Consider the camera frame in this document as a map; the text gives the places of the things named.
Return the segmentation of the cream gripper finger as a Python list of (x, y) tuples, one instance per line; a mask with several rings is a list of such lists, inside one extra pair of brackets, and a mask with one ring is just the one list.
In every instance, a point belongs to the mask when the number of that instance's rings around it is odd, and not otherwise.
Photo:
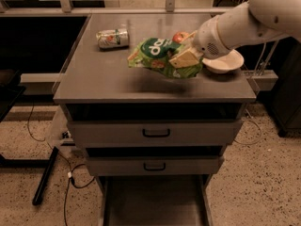
[(200, 59), (202, 58), (203, 53), (197, 50), (194, 47), (190, 47), (176, 54), (172, 59), (168, 62), (174, 68), (186, 68), (190, 66), (195, 66), (199, 64)]
[(189, 34), (182, 40), (182, 43), (191, 42), (194, 39), (194, 37), (196, 36), (196, 34), (197, 34), (197, 31), (192, 32), (191, 34)]

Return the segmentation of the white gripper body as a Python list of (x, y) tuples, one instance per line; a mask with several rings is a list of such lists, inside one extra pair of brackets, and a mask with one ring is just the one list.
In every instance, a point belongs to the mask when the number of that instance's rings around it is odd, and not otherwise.
[(230, 52), (230, 49), (219, 37), (218, 19), (219, 16), (215, 16), (203, 23), (193, 38), (193, 46), (200, 51), (205, 58), (217, 59)]

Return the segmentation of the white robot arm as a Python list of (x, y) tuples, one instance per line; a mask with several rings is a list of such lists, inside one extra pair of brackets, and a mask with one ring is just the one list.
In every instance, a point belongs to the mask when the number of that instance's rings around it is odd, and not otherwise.
[(194, 66), (203, 57), (216, 59), (244, 45), (288, 37), (301, 41), (301, 0), (247, 0), (204, 22), (169, 62), (175, 68)]

